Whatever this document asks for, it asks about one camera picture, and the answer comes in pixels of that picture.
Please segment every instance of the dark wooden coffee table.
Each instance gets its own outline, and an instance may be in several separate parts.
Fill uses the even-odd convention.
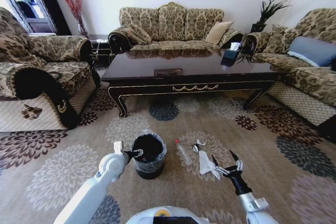
[[[250,63],[241,57],[222,61],[223,54],[208,50],[130,51],[116,55],[102,81],[110,83],[109,95],[120,110],[119,117],[124,118],[123,95],[255,90],[243,105],[248,110],[285,74],[272,70],[268,63]]]

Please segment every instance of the black trash can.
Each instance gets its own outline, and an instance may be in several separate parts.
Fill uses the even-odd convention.
[[[143,155],[133,159],[135,170],[140,177],[154,179],[161,174],[167,147],[157,134],[144,131],[134,140],[131,149],[143,149]]]

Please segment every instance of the picture frame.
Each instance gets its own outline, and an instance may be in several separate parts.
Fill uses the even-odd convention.
[[[173,69],[154,69],[154,77],[166,77],[166,76],[181,76],[181,68]]]

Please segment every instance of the glossy tabletop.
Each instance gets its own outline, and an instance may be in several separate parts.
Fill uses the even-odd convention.
[[[221,50],[144,50],[116,55],[102,80],[213,74],[271,73],[268,63],[251,63],[239,55],[223,57]]]

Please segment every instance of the potted plant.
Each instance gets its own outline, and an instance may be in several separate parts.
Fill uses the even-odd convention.
[[[266,20],[268,20],[271,16],[273,16],[274,13],[276,13],[278,10],[290,6],[285,5],[285,2],[287,1],[289,0],[283,0],[279,3],[274,3],[275,0],[268,0],[268,3],[262,1],[260,10],[261,14],[260,20],[257,23],[252,24],[251,33],[262,31],[266,26],[265,24]]]

